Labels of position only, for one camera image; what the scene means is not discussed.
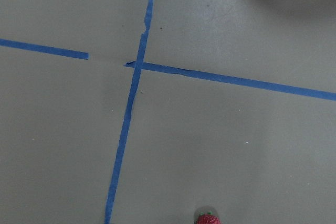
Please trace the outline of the red strawberry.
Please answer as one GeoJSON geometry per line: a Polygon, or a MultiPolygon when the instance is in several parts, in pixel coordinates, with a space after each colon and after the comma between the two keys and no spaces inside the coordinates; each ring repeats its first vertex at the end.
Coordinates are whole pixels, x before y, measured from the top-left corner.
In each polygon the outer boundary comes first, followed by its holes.
{"type": "Polygon", "coordinates": [[[220,219],[214,215],[211,211],[200,212],[196,217],[195,224],[221,224],[220,219]]]}

